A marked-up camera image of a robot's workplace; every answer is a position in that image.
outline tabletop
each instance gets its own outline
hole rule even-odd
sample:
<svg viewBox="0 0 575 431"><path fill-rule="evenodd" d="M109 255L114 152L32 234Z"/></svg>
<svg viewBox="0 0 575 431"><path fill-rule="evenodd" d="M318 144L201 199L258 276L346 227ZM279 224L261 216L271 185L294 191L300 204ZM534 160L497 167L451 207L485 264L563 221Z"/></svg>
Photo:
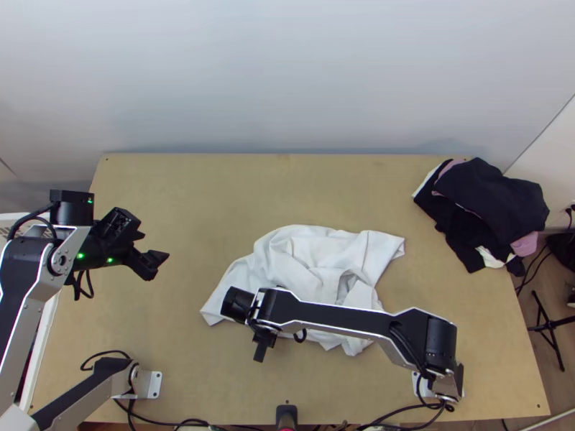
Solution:
<svg viewBox="0 0 575 431"><path fill-rule="evenodd" d="M91 354L122 349L163 372L160 398L134 411L178 422L275 423L275 407L298 406L300 423L364 423L417 404L410 372L373 344L358 356L341 348L279 339L264 363L237 323L206 324L199 310L228 265L266 233L290 224L405 237L405 255L377 284L386 311L409 307L458 326L465 398L440 420L549 414L513 285L505 269L468 274L444 236L412 200L445 160L411 155L107 154L91 191L95 216L114 206L142 221L141 251L170 253L151 282L126 267L92 271L95 297L73 301L65 287L50 332L33 405L68 390ZM422 422L427 409L402 416ZM107 402L90 420L125 422Z"/></svg>

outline pink clothing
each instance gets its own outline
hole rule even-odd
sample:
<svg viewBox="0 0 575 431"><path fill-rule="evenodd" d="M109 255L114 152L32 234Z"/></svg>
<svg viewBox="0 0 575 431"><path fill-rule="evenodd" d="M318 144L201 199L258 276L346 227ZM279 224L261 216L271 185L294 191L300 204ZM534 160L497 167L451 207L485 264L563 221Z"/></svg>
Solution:
<svg viewBox="0 0 575 431"><path fill-rule="evenodd" d="M451 160L448 164L445 165L445 167L443 167L443 169L439 172L439 176L437 177L436 182L439 181L439 178L441 178L441 176L446 173L447 171L449 171L453 166L455 166L456 164L461 164L461 163L465 163L467 162L467 160L465 159L456 159L456 160ZM435 190L433 190L431 192L431 194L433 196L443 196L440 192L436 192Z"/></svg>
<svg viewBox="0 0 575 431"><path fill-rule="evenodd" d="M511 243L511 248L518 256L529 256L537 249L539 232L533 231Z"/></svg>

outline white backdrop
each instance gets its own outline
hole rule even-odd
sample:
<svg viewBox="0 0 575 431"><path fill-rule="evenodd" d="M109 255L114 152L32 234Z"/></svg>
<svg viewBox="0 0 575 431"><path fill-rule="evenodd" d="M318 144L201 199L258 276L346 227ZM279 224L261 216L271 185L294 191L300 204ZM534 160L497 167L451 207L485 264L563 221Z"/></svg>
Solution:
<svg viewBox="0 0 575 431"><path fill-rule="evenodd" d="M575 91L573 16L569 0L4 0L0 157L40 188L88 184L105 151L506 168Z"/></svg>

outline tripod stand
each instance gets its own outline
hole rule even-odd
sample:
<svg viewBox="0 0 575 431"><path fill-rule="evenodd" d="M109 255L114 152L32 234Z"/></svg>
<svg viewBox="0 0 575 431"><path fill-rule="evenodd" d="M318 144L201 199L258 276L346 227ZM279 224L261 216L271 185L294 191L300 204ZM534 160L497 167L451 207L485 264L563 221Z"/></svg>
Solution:
<svg viewBox="0 0 575 431"><path fill-rule="evenodd" d="M557 355L557 361L559 362L559 368L563 372L565 372L565 366L563 365L563 359L561 357L561 351L559 350L559 344L557 344L557 338L555 338L555 329L557 329L559 326L566 325L567 323L575 322L575 315L570 316L568 318L560 319L560 320L551 320L549 318L549 316L547 315L547 312L545 311L543 304L541 304L541 301L539 300L539 297L537 296L537 293L535 292L535 290L532 290L531 294L535 298L535 301L537 302L537 306L539 308L537 311L537 325L531 326L531 327L527 328L527 330L529 330L531 332L540 333L541 336L543 338L545 338L545 341L547 341L547 343L549 343L549 345L553 348L553 350L555 351L555 354ZM545 322L543 324L541 323L541 318L543 318L545 320ZM551 339L549 339L549 337L543 332L544 330L549 331L549 335L551 336Z"/></svg>

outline pile of clothes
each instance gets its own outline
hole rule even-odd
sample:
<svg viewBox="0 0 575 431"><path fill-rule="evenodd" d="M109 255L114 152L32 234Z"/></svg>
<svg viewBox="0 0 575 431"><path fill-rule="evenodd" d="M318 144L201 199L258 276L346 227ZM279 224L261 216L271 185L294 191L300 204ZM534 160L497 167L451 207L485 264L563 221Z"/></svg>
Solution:
<svg viewBox="0 0 575 431"><path fill-rule="evenodd" d="M535 252L549 214L539 184L506 178L480 158L441 163L413 200L470 273L506 266L523 276L522 258Z"/></svg>

